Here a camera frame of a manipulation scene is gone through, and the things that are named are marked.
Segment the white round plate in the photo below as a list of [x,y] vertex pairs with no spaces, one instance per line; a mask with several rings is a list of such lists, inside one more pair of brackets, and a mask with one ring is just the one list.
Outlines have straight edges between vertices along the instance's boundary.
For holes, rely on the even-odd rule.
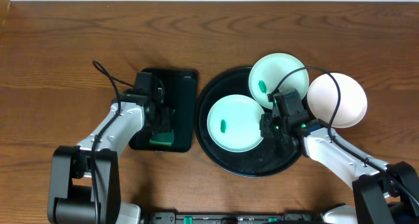
[[349,128],[359,123],[367,112],[367,97],[361,85],[341,74],[323,74],[309,86],[307,102],[312,114],[325,122],[338,107],[334,128]]

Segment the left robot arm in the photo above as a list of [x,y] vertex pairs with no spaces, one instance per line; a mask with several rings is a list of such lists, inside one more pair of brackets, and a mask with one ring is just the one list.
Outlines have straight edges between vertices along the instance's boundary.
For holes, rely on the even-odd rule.
[[51,223],[140,223],[141,208],[121,200],[118,159],[127,146],[143,149],[171,131],[164,90],[130,89],[100,125],[52,156],[47,216]]

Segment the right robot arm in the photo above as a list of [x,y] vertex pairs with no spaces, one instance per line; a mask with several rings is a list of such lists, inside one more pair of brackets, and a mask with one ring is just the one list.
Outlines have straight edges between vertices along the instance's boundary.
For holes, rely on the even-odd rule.
[[353,192],[354,206],[339,205],[320,215],[324,223],[417,223],[418,174],[406,162],[390,164],[358,149],[308,112],[265,113],[261,135],[319,162]]

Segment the green scrubbing sponge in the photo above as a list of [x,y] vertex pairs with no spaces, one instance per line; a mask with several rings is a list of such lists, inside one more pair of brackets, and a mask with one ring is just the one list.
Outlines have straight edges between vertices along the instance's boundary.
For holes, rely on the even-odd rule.
[[158,145],[158,146],[171,146],[174,141],[174,131],[171,132],[161,132],[161,133],[154,133],[149,143],[151,145]]

